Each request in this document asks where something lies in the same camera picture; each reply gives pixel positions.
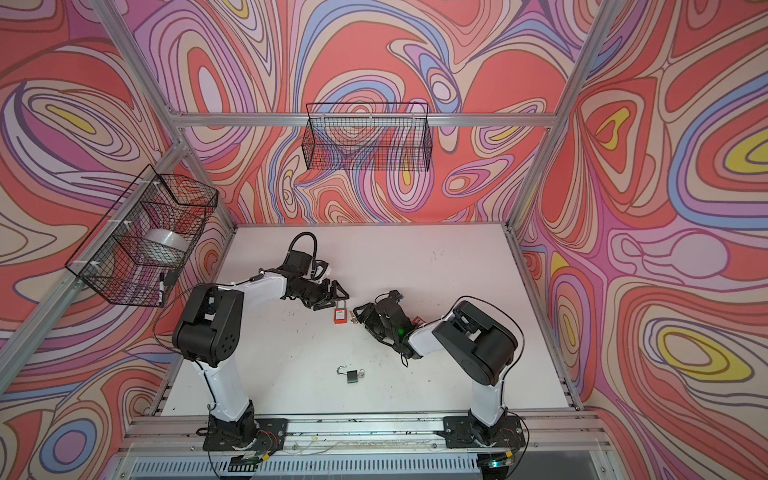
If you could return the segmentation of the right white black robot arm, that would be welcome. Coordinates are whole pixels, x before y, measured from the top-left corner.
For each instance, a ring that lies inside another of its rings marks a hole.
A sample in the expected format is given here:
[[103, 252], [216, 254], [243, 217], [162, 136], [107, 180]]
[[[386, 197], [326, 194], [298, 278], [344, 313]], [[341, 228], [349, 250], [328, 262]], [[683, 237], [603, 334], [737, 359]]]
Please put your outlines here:
[[491, 429], [506, 416], [503, 400], [507, 372], [519, 360], [524, 338], [483, 311], [489, 303], [464, 295], [447, 313], [430, 322], [408, 317], [400, 302], [403, 295], [392, 290], [374, 301], [352, 309], [354, 320], [380, 344], [390, 348], [403, 366], [426, 356], [445, 352], [472, 380], [472, 404], [468, 417]]

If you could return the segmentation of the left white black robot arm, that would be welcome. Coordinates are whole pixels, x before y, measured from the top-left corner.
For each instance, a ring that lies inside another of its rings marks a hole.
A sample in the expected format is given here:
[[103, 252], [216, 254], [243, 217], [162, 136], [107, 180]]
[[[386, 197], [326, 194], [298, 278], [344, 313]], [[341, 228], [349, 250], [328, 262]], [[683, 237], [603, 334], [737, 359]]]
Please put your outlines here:
[[338, 281], [327, 277], [329, 264], [317, 257], [317, 250], [315, 234], [304, 231], [292, 239], [279, 266], [261, 269], [246, 280], [203, 283], [192, 289], [173, 332], [172, 345], [185, 360], [198, 366], [211, 395], [212, 418], [239, 422], [251, 405], [232, 359], [247, 302], [260, 305], [292, 300], [320, 311], [350, 298]]

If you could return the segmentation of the small black padlock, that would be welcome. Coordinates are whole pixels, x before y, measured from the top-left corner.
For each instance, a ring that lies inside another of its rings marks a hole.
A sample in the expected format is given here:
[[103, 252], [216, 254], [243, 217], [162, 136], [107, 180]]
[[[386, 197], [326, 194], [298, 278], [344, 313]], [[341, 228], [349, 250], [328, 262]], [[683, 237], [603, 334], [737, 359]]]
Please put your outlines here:
[[365, 370], [360, 368], [351, 368], [348, 365], [341, 365], [336, 369], [336, 373], [343, 376], [348, 384], [357, 384], [365, 377]]

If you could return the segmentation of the white tape roll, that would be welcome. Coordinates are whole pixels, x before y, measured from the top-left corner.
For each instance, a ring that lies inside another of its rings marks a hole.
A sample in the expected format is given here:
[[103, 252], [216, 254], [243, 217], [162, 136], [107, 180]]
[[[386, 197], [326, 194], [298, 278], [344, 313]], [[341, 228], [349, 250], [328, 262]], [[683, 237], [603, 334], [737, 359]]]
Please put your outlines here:
[[155, 228], [143, 237], [144, 248], [157, 254], [181, 254], [189, 248], [189, 241], [172, 230]]

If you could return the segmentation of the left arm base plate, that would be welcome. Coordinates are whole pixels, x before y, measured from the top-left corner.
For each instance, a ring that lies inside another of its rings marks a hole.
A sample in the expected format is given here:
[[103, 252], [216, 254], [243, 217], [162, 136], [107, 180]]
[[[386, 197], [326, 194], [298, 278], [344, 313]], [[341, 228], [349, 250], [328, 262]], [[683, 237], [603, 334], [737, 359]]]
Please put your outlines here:
[[208, 424], [196, 430], [208, 452], [256, 452], [273, 454], [284, 448], [288, 420], [256, 418], [224, 422], [210, 416]]

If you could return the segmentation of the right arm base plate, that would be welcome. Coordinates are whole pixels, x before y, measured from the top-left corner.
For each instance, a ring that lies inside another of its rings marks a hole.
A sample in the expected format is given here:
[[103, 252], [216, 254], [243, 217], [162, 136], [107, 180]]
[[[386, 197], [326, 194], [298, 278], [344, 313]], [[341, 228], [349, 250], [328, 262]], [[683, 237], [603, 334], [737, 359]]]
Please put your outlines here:
[[516, 452], [527, 445], [521, 418], [509, 414], [491, 426], [470, 414], [446, 416], [442, 429], [436, 434], [445, 440], [449, 449], [507, 448]]

